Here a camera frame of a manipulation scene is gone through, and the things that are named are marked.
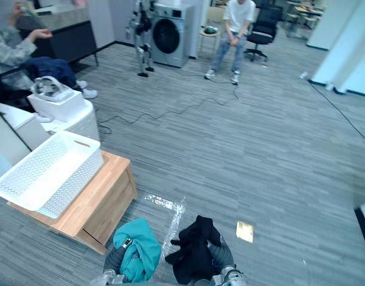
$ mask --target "wire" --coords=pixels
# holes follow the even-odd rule
[[[165,57],[165,60],[166,60],[166,62],[167,62],[167,64],[168,65],[170,65],[171,66],[171,64],[169,63],[169,61],[168,61],[168,59]],[[203,75],[201,75],[201,74],[195,74],[195,73],[182,73],[182,72],[180,72],[180,71],[177,71],[176,69],[170,69],[170,70],[172,70],[172,71],[174,71],[175,73],[177,73],[177,74],[181,74],[182,76],[189,76],[189,77],[203,77]],[[212,80],[212,79],[209,79],[210,81],[212,81],[212,82],[214,82],[214,83],[217,83],[217,84],[228,84],[229,82],[216,82],[215,80]],[[235,99],[236,100],[239,100],[239,97],[238,97],[238,95],[236,94],[236,90],[237,90],[237,88],[238,88],[238,85],[236,85],[236,87],[234,88],[234,90],[233,90],[233,94],[234,94],[234,97],[235,97]],[[205,103],[206,101],[209,101],[209,100],[212,100],[212,101],[214,101],[216,104],[218,104],[218,105],[220,105],[220,106],[225,106],[229,101],[231,101],[231,100],[233,100],[233,98],[229,98],[228,100],[226,100],[226,101],[224,101],[224,102],[220,102],[220,101],[218,101],[218,100],[216,100],[215,98],[213,98],[213,97],[206,97],[206,98],[204,98],[200,103],[198,103],[198,104],[192,104],[192,105],[189,105],[189,106],[187,106],[187,107],[185,107],[183,110],[181,110],[181,111],[177,111],[177,110],[169,110],[169,111],[166,111],[166,112],[164,112],[163,114],[161,114],[161,115],[159,115],[159,116],[154,116],[154,115],[152,115],[152,114],[150,114],[150,113],[142,113],[142,114],[140,114],[140,115],[138,115],[138,117],[136,117],[134,120],[127,120],[127,119],[125,119],[124,117],[122,117],[121,115],[115,115],[115,116],[112,116],[112,117],[110,117],[109,119],[106,119],[106,120],[102,120],[102,121],[98,121],[98,126],[100,127],[100,128],[105,128],[108,132],[103,132],[103,131],[100,131],[101,133],[103,133],[103,134],[106,134],[106,135],[109,135],[109,134],[112,134],[112,129],[110,128],[110,127],[108,127],[108,126],[106,126],[106,125],[102,125],[102,123],[106,123],[106,122],[109,122],[109,121],[111,121],[111,120],[113,120],[113,119],[116,119],[116,118],[118,118],[118,119],[121,119],[122,121],[124,121],[124,122],[126,122],[126,123],[128,123],[128,124],[134,124],[134,123],[136,123],[137,121],[139,121],[142,117],[145,117],[145,116],[147,116],[147,117],[149,117],[149,118],[151,118],[151,119],[153,119],[153,120],[158,120],[158,119],[160,119],[160,118],[162,118],[162,117],[164,117],[166,114],[169,114],[169,113],[174,113],[174,114],[178,114],[178,115],[181,115],[181,114],[183,114],[184,112],[186,112],[186,111],[188,111],[190,108],[192,108],[192,107],[200,107],[200,106],[202,106],[203,105],[203,103]]]
[[[349,118],[322,92],[320,92],[311,82],[308,81],[308,83],[312,86],[312,88],[317,91],[320,95],[323,96],[323,98],[325,98],[346,120],[347,122],[354,128],[355,131],[358,132],[358,134],[361,135],[361,137],[363,139],[365,139],[365,135],[363,135],[361,133],[361,131],[359,131],[359,129],[357,127],[354,126],[354,124],[349,120]]]
[[[235,99],[236,99],[236,100],[239,100],[239,97],[238,97],[238,95],[236,94],[236,90],[237,90],[237,88],[238,88],[238,86],[236,86],[236,88],[233,90],[233,94],[234,94]],[[164,112],[163,114],[161,114],[161,115],[159,115],[159,116],[154,116],[154,115],[152,115],[152,114],[150,114],[150,113],[142,113],[142,114],[138,115],[138,117],[136,117],[136,119],[135,119],[135,120],[132,120],[132,121],[131,121],[131,120],[127,120],[127,119],[125,119],[125,118],[124,118],[124,117],[122,117],[121,115],[115,115],[115,116],[110,117],[109,119],[102,120],[102,121],[98,121],[98,126],[99,126],[99,127],[102,127],[102,128],[106,128],[106,129],[108,129],[110,133],[107,133],[107,134],[111,134],[111,133],[112,133],[111,128],[109,128],[108,126],[102,125],[102,123],[106,123],[106,122],[109,122],[109,121],[111,121],[111,120],[113,120],[113,119],[119,118],[119,119],[121,119],[122,121],[124,121],[124,122],[126,122],[126,123],[128,123],[128,124],[134,124],[134,123],[136,123],[137,121],[139,121],[139,120],[140,120],[142,117],[144,117],[144,116],[150,117],[150,118],[151,118],[151,119],[153,119],[153,120],[158,120],[158,119],[160,119],[160,118],[164,117],[166,114],[169,114],[169,113],[174,113],[174,114],[181,115],[181,114],[183,114],[184,112],[188,111],[188,110],[189,110],[190,108],[192,108],[192,107],[200,107],[200,106],[202,106],[202,105],[203,105],[203,103],[205,103],[206,101],[209,101],[209,100],[214,101],[216,104],[218,104],[218,105],[220,105],[220,106],[225,106],[228,102],[230,102],[231,100],[234,100],[234,98],[229,98],[229,99],[228,99],[228,100],[226,100],[226,101],[220,102],[220,101],[216,100],[216,99],[215,99],[215,98],[213,98],[213,97],[206,97],[206,98],[204,98],[201,102],[199,102],[198,104],[192,104],[192,105],[189,105],[189,106],[185,107],[183,110],[180,110],[180,111],[177,111],[177,110],[169,110],[169,111],[166,111],[166,112]]]

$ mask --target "black office chair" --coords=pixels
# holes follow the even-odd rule
[[[267,62],[268,56],[258,49],[259,45],[268,45],[275,39],[277,33],[277,23],[282,18],[282,7],[267,6],[260,10],[258,19],[254,23],[251,34],[247,37],[247,41],[254,43],[254,49],[246,49],[244,53],[252,54],[251,61],[254,61],[255,54],[264,57]]]
[[[7,88],[3,83],[1,78],[7,76],[16,71],[26,69],[28,66],[17,67],[16,69],[12,69],[10,71],[6,71],[5,73],[0,74],[0,103],[4,103],[10,106],[14,106],[20,108],[22,110],[26,110],[28,112],[35,112],[29,100],[26,98],[31,94],[31,91],[18,90],[13,91]]]
[[[264,9],[265,7],[269,6],[269,0],[253,0],[256,8]]]

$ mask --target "wooden table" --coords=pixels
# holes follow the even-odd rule
[[[102,152],[104,165],[57,219],[8,205],[31,216],[56,233],[77,240],[100,254],[133,199],[138,197],[130,161]]]
[[[320,17],[322,14],[324,14],[323,11],[320,11],[320,10],[314,10],[313,8],[309,7],[309,10],[301,7],[301,6],[305,6],[305,5],[298,5],[298,6],[295,6],[295,11],[299,14],[299,15],[308,15],[309,17],[312,17],[312,16],[318,16]],[[290,35],[292,34],[292,32],[294,32],[297,28],[297,25],[298,25],[298,22],[299,22],[299,17],[297,17],[295,19],[295,21],[292,22],[291,26],[289,27],[289,29],[287,29],[286,31],[286,35],[287,37],[290,37]]]

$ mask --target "white sneaker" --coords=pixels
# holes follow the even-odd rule
[[[231,83],[233,85],[238,85],[239,77],[241,76],[241,72],[239,70],[236,70],[234,72],[234,75],[231,77]]]
[[[88,86],[88,83],[85,80],[77,80],[76,84],[79,85],[81,89],[85,89]]]
[[[89,91],[88,89],[84,89],[83,90],[83,97],[85,98],[85,100],[91,100],[92,98],[96,98],[98,96],[98,92],[91,90]]]
[[[206,79],[211,79],[214,76],[216,76],[216,71],[213,69],[209,69],[205,74]]]

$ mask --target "teal cloth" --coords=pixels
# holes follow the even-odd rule
[[[145,282],[152,277],[161,256],[161,246],[154,237],[146,219],[136,219],[116,230],[113,236],[115,248],[132,239],[125,252],[120,274],[129,282]]]

